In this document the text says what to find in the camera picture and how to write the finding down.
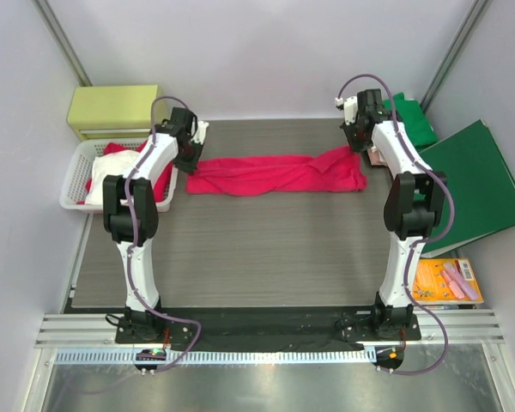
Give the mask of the pink red t-shirt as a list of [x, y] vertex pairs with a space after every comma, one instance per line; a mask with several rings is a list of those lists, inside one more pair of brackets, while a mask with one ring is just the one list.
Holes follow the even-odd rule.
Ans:
[[200, 161], [187, 178], [191, 195], [256, 197], [269, 192], [362, 191], [367, 177], [361, 161], [348, 147], [317, 156], [301, 154], [218, 158]]

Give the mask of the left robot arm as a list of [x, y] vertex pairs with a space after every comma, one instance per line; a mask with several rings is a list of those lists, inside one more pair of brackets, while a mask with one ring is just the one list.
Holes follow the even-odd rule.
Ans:
[[106, 316], [117, 328], [115, 342], [157, 342], [166, 333], [155, 286], [152, 243], [159, 226], [154, 185], [169, 165], [194, 173], [208, 124], [183, 107], [154, 124], [141, 153], [121, 175], [103, 181], [103, 223], [123, 261], [127, 295], [124, 315]]

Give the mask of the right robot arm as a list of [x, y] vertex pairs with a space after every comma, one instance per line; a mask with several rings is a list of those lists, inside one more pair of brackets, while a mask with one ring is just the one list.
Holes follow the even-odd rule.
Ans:
[[425, 242], [441, 220], [446, 177], [426, 165], [398, 113], [383, 104], [380, 90], [336, 97], [336, 107], [343, 113], [349, 147], [357, 153], [377, 149], [392, 177], [383, 212], [390, 234], [385, 278], [368, 317], [354, 326], [369, 339], [398, 340], [415, 328], [412, 287]]

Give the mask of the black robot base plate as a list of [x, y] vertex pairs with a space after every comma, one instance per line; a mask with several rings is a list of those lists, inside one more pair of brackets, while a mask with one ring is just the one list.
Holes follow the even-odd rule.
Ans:
[[194, 352], [334, 352], [358, 350], [361, 342], [421, 340], [416, 316], [404, 331], [376, 331], [367, 306], [172, 308], [169, 315], [201, 324]]

